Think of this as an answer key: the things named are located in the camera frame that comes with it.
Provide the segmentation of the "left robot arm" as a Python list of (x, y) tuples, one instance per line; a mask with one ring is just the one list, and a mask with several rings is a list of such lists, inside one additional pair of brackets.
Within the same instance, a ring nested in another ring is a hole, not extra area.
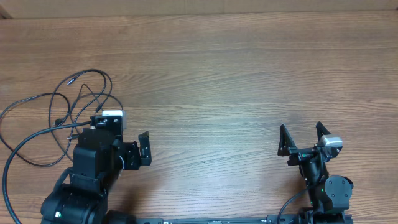
[(149, 133), (124, 142), (123, 116), (92, 116), (73, 150), (73, 165), (64, 170), (41, 206), (42, 223), (135, 223), (136, 218), (108, 208), (113, 185), (124, 170), (152, 162)]

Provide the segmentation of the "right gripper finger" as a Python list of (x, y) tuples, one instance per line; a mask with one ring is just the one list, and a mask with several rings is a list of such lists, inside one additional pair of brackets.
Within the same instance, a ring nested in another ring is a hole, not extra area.
[(326, 143), (326, 138), (331, 134), (321, 121), (316, 123), (318, 143)]
[(280, 140), (277, 155), (289, 156), (292, 153), (295, 153), (297, 149), (298, 148), (295, 145), (291, 135), (289, 134), (286, 125), (282, 124), (280, 126)]

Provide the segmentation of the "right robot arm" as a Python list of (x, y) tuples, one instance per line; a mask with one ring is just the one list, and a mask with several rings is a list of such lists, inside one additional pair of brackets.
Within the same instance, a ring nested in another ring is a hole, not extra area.
[[(352, 180), (340, 175), (330, 175), (326, 163), (336, 158), (343, 148), (343, 140), (334, 135), (321, 122), (316, 124), (317, 143), (313, 147), (299, 149), (286, 125), (280, 126), (278, 156), (287, 156), (288, 166), (299, 166), (305, 188), (288, 199), (276, 216), (277, 223), (353, 223), (346, 215), (353, 193)], [(283, 216), (286, 207), (296, 198), (308, 193), (309, 207), (303, 207), (298, 214)]]

